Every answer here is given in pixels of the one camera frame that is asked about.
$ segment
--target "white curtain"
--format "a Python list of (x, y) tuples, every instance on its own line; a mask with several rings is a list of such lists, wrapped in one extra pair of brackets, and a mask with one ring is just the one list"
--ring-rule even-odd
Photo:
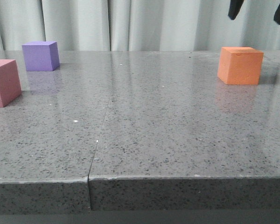
[(280, 0), (0, 0), (0, 50), (57, 41), (62, 50), (280, 49)]

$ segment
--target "speckled granite surface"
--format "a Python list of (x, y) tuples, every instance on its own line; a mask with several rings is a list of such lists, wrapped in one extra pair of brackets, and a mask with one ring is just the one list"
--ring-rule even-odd
[(23, 90), (0, 108), (0, 214), (280, 208), (280, 51), (258, 86), (223, 84), (215, 52), (0, 58)]
[(124, 53), (91, 166), (94, 210), (280, 207), (280, 52), (227, 86), (218, 53)]

